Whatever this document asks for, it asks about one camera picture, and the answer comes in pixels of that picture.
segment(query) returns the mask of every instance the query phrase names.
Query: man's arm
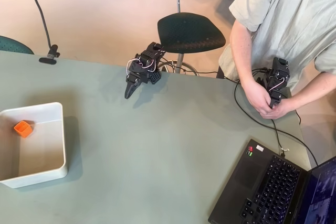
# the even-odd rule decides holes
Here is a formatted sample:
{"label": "man's arm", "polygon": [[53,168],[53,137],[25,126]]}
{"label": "man's arm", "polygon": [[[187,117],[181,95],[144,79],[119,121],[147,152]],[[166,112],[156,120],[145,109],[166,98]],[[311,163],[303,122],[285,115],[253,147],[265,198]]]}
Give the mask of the man's arm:
{"label": "man's arm", "polygon": [[271,98],[261,85],[256,83],[251,70],[251,32],[235,21],[230,36],[233,60],[235,62],[242,87],[250,104],[260,113],[267,114],[272,111],[269,107]]}
{"label": "man's arm", "polygon": [[275,106],[272,112],[261,115],[266,119],[280,118],[292,110],[320,99],[334,89],[336,89],[336,75],[327,72],[320,73],[299,93],[289,99],[283,99],[279,105]]}

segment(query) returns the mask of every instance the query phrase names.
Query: table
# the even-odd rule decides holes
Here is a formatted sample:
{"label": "table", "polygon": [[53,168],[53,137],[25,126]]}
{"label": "table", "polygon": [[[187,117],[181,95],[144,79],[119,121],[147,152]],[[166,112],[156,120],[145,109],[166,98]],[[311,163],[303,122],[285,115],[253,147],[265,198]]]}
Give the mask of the table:
{"label": "table", "polygon": [[[125,67],[38,58],[0,51],[0,111],[62,103],[69,173],[0,185],[3,223],[206,224],[249,139],[278,151],[275,133],[239,110],[227,80],[163,73],[125,100]],[[268,123],[241,89],[237,98]],[[276,124],[302,138],[294,113]],[[302,145],[280,140],[289,160],[310,168]]]}

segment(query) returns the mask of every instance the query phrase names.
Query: teal chair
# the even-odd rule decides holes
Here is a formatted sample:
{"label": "teal chair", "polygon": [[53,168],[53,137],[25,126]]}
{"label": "teal chair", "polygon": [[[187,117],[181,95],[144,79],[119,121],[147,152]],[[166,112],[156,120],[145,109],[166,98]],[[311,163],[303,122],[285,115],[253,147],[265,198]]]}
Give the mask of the teal chair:
{"label": "teal chair", "polygon": [[20,43],[19,41],[0,36],[0,50],[9,52],[21,52],[23,54],[33,55],[33,51]]}
{"label": "teal chair", "polygon": [[226,42],[222,32],[208,18],[181,12],[180,0],[177,0],[177,13],[160,19],[157,24],[163,50],[178,54],[177,60],[159,65],[163,71],[171,66],[173,72],[180,73],[183,67],[198,76],[195,68],[183,62],[184,54],[214,50],[224,47]]}

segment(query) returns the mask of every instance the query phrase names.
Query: man's hand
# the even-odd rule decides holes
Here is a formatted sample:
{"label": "man's hand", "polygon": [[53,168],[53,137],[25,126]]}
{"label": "man's hand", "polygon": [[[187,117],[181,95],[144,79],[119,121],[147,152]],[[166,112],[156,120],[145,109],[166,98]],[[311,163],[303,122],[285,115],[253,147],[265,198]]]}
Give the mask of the man's hand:
{"label": "man's hand", "polygon": [[279,105],[275,105],[271,112],[263,114],[260,113],[264,119],[278,119],[286,115],[288,112],[294,110],[291,99],[282,99]]}
{"label": "man's hand", "polygon": [[260,113],[261,116],[272,112],[272,109],[269,107],[271,97],[263,86],[254,80],[248,83],[242,83],[242,86],[249,103]]}

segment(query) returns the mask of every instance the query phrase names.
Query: orange cube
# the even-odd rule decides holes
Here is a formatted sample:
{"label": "orange cube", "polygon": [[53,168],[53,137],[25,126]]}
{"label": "orange cube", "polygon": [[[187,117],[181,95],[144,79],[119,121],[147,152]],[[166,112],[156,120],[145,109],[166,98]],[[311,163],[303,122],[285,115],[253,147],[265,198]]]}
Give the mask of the orange cube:
{"label": "orange cube", "polygon": [[16,124],[14,130],[23,138],[26,138],[33,132],[33,128],[25,121]]}

